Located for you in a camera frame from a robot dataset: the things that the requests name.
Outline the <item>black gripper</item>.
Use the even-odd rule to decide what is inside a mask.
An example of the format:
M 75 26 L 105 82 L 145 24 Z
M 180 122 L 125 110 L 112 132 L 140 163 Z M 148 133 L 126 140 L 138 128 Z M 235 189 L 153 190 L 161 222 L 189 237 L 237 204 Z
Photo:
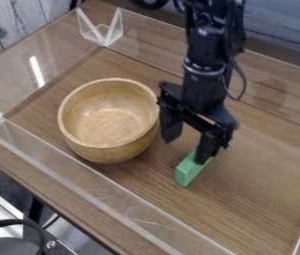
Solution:
M 231 64 L 205 70 L 184 65 L 181 85 L 158 83 L 161 137 L 170 143 L 180 137 L 184 124 L 193 127 L 201 134 L 193 159 L 197 164 L 205 164 L 223 147 L 229 147 L 237 128 L 237 120 L 224 105 L 232 71 Z

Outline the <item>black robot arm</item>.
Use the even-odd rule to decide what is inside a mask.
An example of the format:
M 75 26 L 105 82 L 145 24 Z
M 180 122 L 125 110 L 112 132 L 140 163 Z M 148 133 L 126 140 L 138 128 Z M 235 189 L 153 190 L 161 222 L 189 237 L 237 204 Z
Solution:
M 181 0 L 185 14 L 186 55 L 182 83 L 158 83 L 160 130 L 173 142 L 182 127 L 200 132 L 193 161 L 203 164 L 229 147 L 239 122 L 225 107 L 235 57 L 244 52 L 245 0 Z

